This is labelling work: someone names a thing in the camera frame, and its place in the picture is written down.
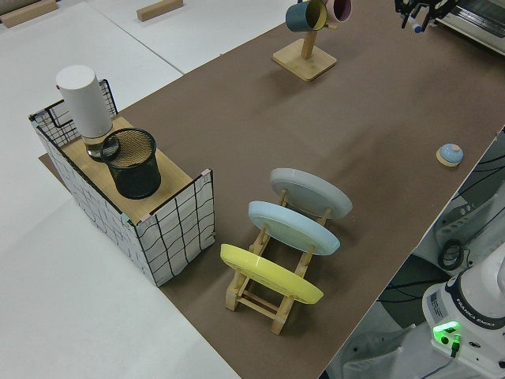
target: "white table surface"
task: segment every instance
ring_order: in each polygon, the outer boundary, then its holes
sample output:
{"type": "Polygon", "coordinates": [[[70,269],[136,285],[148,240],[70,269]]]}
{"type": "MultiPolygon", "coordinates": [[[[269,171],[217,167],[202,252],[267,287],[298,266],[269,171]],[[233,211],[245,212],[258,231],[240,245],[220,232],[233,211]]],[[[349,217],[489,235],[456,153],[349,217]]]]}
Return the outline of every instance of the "white table surface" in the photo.
{"type": "Polygon", "coordinates": [[[0,25],[0,377],[237,377],[39,162],[28,115],[91,66],[119,109],[181,74],[84,1],[0,25]]]}
{"type": "Polygon", "coordinates": [[[156,0],[88,0],[176,69],[192,69],[280,25],[295,0],[184,0],[183,7],[140,22],[156,0]]]}

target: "blue mug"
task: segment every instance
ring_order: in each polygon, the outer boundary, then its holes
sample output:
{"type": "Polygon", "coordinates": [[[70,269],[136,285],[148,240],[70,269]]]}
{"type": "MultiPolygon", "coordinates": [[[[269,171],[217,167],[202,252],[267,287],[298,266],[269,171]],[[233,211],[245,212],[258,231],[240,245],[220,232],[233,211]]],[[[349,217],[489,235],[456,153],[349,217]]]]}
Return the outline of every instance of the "blue mug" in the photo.
{"type": "Polygon", "coordinates": [[[286,12],[286,25],[292,32],[320,30],[327,19],[327,9],[323,0],[308,0],[290,6],[286,12]]]}

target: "pink mug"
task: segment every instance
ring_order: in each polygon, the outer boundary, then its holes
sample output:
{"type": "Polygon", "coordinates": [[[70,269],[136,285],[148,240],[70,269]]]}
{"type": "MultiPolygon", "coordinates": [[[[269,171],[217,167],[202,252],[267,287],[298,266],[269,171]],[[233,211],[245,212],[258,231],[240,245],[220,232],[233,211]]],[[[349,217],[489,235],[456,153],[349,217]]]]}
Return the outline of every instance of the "pink mug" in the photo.
{"type": "Polygon", "coordinates": [[[350,17],[351,0],[325,0],[328,21],[344,22],[350,17]]]}

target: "yellow plate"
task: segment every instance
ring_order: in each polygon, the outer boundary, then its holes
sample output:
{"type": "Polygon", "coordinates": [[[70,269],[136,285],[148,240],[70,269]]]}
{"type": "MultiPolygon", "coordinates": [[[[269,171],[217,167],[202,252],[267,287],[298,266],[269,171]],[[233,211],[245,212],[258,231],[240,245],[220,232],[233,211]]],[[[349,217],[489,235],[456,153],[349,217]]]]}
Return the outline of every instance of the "yellow plate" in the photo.
{"type": "Polygon", "coordinates": [[[247,250],[222,244],[221,259],[252,280],[299,302],[315,304],[323,297],[323,292],[307,280],[247,250]]]}

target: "mug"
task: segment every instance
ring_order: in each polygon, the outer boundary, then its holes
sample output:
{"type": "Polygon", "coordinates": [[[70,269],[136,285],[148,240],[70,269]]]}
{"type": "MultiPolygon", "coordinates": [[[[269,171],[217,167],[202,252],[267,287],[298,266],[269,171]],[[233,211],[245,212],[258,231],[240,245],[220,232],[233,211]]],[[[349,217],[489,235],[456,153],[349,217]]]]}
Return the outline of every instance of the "mug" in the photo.
{"type": "Polygon", "coordinates": [[[320,30],[327,19],[327,9],[323,0],[309,0],[291,6],[286,12],[286,25],[292,32],[320,30]]]}
{"type": "Polygon", "coordinates": [[[351,0],[326,0],[325,2],[331,22],[344,22],[350,17],[351,0]]]}

